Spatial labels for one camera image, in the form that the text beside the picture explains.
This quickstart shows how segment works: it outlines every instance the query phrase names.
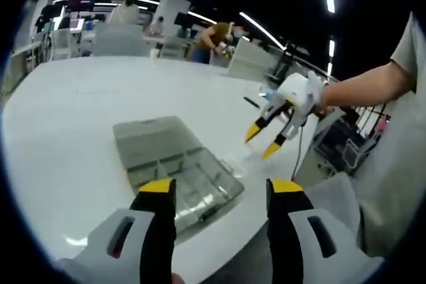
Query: white chair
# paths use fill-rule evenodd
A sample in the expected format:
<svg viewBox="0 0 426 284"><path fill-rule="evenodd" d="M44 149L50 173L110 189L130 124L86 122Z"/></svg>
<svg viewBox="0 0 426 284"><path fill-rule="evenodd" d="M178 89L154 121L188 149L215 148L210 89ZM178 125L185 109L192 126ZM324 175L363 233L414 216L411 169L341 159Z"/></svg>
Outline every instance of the white chair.
<svg viewBox="0 0 426 284"><path fill-rule="evenodd" d="M49 61L71 58L71 35L68 29L59 29L51 33L52 48Z"/></svg>
<svg viewBox="0 0 426 284"><path fill-rule="evenodd" d="M149 57L151 46L142 38L138 25L97 26L94 56L137 56Z"/></svg>
<svg viewBox="0 0 426 284"><path fill-rule="evenodd" d="M160 51L160 58L184 60L185 46L185 39L166 38Z"/></svg>
<svg viewBox="0 0 426 284"><path fill-rule="evenodd" d="M359 163L368 156L376 144L377 140L375 137L368 139L362 146L357 146L351 139L347 139L342 154L343 161L349 168L357 168Z"/></svg>

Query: white table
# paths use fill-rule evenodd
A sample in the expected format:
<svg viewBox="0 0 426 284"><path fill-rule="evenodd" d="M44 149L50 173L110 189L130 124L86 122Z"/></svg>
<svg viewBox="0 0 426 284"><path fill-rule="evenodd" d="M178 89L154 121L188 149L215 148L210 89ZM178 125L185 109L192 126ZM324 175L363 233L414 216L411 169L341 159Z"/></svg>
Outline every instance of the white table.
<svg viewBox="0 0 426 284"><path fill-rule="evenodd" d="M275 120L244 145L259 110L243 96L259 84L216 73L216 67L143 57L91 57L37 67L3 111L11 188L49 257L73 257L86 236L134 194L122 169L112 126L177 115L218 159L238 164L245 190L230 212L175 247L172 268L198 283L228 262L265 223L266 178L289 179L299 137L265 162L281 130ZM317 124L304 128L306 154Z"/></svg>
<svg viewBox="0 0 426 284"><path fill-rule="evenodd" d="M90 31L82 31L81 32L81 42L83 41L90 41L90 42L94 42L96 38L96 31L95 30L90 30ZM164 37L150 37L147 35L142 35L142 38L147 42L147 43L159 43L161 45L164 44L166 38Z"/></svg>

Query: wall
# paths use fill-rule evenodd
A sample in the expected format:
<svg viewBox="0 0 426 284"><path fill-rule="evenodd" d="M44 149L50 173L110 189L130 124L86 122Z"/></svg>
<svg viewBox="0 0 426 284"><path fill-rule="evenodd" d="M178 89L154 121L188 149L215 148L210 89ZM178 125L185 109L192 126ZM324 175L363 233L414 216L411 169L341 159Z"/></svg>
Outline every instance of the wall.
<svg viewBox="0 0 426 284"><path fill-rule="evenodd" d="M174 24L179 13L187 13L191 3L186 0L160 0L160 4L154 14L154 21L160 16L164 18L164 36L174 37L176 36L180 26Z"/></svg>
<svg viewBox="0 0 426 284"><path fill-rule="evenodd" d="M19 26L13 42L14 48L24 47L30 43L31 38L29 38L29 33L36 5L37 3L32 0L28 0L25 4L22 12L21 26Z"/></svg>

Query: human arm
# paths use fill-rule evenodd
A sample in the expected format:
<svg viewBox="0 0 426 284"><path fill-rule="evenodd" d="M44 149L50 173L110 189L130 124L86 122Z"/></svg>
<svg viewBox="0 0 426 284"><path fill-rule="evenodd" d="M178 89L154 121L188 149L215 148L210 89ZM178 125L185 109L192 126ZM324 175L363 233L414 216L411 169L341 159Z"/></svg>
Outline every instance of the human arm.
<svg viewBox="0 0 426 284"><path fill-rule="evenodd" d="M204 29L201 32L201 39L204 41L204 43L212 50L216 48L216 45L213 43L212 39L210 38L212 35L214 35L216 31L213 27L208 27L207 29Z"/></svg>
<svg viewBox="0 0 426 284"><path fill-rule="evenodd" d="M390 63L326 87L321 106L374 106L415 89L417 61L413 24L411 15Z"/></svg>
<svg viewBox="0 0 426 284"><path fill-rule="evenodd" d="M214 52L218 55L222 55L222 48L218 47L217 44L215 44L212 40L212 36L218 33L219 38L220 35L225 35L228 30L229 25L227 23L218 23L214 26L211 26L207 29L204 29L201 32L201 40L204 42L204 44L210 48L210 50L214 50Z"/></svg>
<svg viewBox="0 0 426 284"><path fill-rule="evenodd" d="M394 61L346 81L333 83L323 92L325 106L375 106L399 98L415 79Z"/></svg>

